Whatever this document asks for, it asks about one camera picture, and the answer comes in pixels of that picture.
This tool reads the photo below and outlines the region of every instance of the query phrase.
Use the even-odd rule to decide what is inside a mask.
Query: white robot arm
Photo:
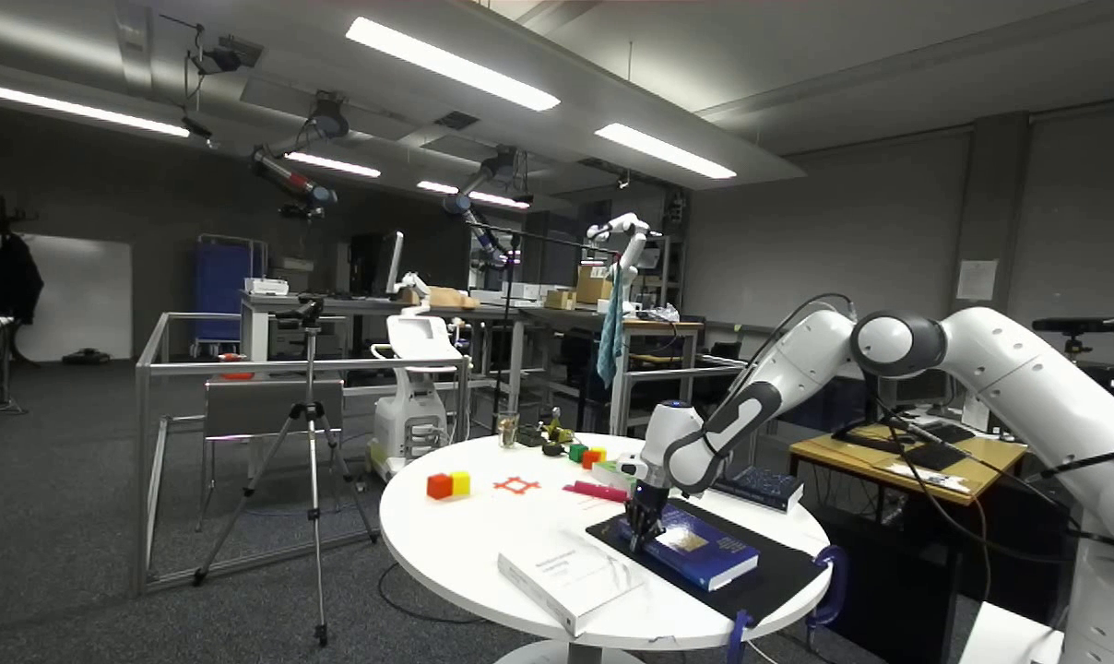
[[[612,269],[638,269],[634,261],[638,261],[638,256],[640,256],[640,248],[649,245],[649,241],[660,241],[660,231],[651,231],[651,226],[649,223],[640,223],[638,213],[619,213],[619,218],[612,218],[612,223],[603,223],[603,226],[588,226],[586,230],[586,248],[592,251],[592,248],[599,248],[599,245],[607,245],[607,241],[614,241],[614,237],[627,237],[631,231],[631,241],[627,241],[627,248],[619,251],[619,259],[612,261]]]
[[[432,289],[416,272],[402,272],[395,295],[402,290],[409,290],[409,306],[402,306],[402,317],[420,317],[432,310]]]
[[[1024,323],[975,306],[943,320],[813,310],[734,380],[731,398],[699,419],[689,405],[660,405],[646,430],[627,523],[638,545],[660,530],[672,487],[703,491],[742,430],[812,398],[853,359],[865,375],[940,368],[981,398],[1056,467],[1078,499],[1084,527],[1114,539],[1114,395]],[[1114,660],[1114,545],[1078,558],[1067,660]]]

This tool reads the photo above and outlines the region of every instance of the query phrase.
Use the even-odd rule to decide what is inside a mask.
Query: box
[[[612,600],[640,588],[631,562],[588,543],[510,543],[499,555],[499,571],[549,609],[572,638]]]
[[[597,277],[588,264],[577,264],[574,301],[597,306],[597,299],[607,299],[607,277]]]
[[[558,289],[544,295],[544,310],[572,310],[574,306],[574,290],[572,289]]]
[[[432,310],[480,310],[480,299],[457,289],[432,289]]]

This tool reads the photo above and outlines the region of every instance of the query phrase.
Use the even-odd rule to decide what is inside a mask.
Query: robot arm
[[[270,155],[264,148],[254,148],[254,172],[264,172],[283,197],[290,197],[290,211],[297,218],[319,218],[329,203],[336,203],[336,191],[293,172],[286,162]]]
[[[640,223],[638,213],[619,213],[619,218],[612,218],[612,223],[603,223],[603,226],[588,226],[586,230],[586,248],[588,251],[597,251],[599,245],[607,245],[607,241],[614,241],[614,237],[627,237],[631,231],[631,241],[627,241],[627,248],[619,251],[619,259],[614,259],[614,264],[612,269],[638,269],[634,261],[638,261],[638,256],[640,256],[640,248],[649,245],[649,241],[660,241],[660,231],[651,231],[651,226],[649,223]]]
[[[847,363],[853,317],[812,310],[734,380],[724,405],[699,419],[689,405],[656,405],[627,503],[631,545],[656,534],[666,491],[703,491],[718,462],[778,412],[807,402]]]
[[[1078,499],[1093,530],[1114,539],[1114,395],[1019,320],[975,306],[943,320],[874,314],[847,320],[834,310],[800,317],[734,380],[726,402],[699,419],[660,405],[640,448],[627,523],[638,545],[656,534],[672,487],[703,491],[718,457],[795,402],[812,398],[853,359],[865,375],[940,368],[998,412]]]
[[[975,306],[931,320],[865,317],[856,363],[879,375],[940,368],[1024,438],[1078,499],[1093,530],[1114,539],[1114,395],[1024,323]]]
[[[481,160],[480,170],[447,200],[447,211],[457,213],[473,231],[480,251],[489,259],[489,264],[506,269],[517,264],[521,256],[510,251],[480,218],[473,191],[480,179],[499,177],[517,155],[513,150],[499,150],[493,160]]]
[[[409,290],[409,306],[402,310],[402,317],[420,317],[432,310],[432,289],[416,272],[404,272],[395,283],[395,295],[402,295],[402,290]]]

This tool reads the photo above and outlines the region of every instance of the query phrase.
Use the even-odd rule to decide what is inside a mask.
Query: red object
[[[436,471],[436,475],[427,475],[422,491],[427,491],[436,503],[442,503],[442,499],[453,494],[453,475],[451,475],[451,471]]]
[[[599,499],[599,503],[627,503],[623,487],[603,487],[603,483],[581,483],[581,481],[574,481],[563,491],[588,494],[588,499]]]
[[[524,481],[524,475],[510,475],[510,481],[499,481],[493,487],[499,487],[499,491],[513,491],[513,494],[527,494],[527,491],[533,491],[533,487],[540,487],[540,483]]]
[[[581,450],[581,467],[592,467],[599,457],[603,457],[603,450],[599,450],[599,448]]]

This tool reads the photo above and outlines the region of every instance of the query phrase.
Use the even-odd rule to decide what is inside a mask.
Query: small block
[[[442,499],[453,494],[453,475],[451,475],[451,471],[436,471],[436,475],[422,481],[422,491],[427,491],[436,503],[442,503]]]
[[[473,471],[451,471],[453,481],[453,499],[467,499],[473,494]]]

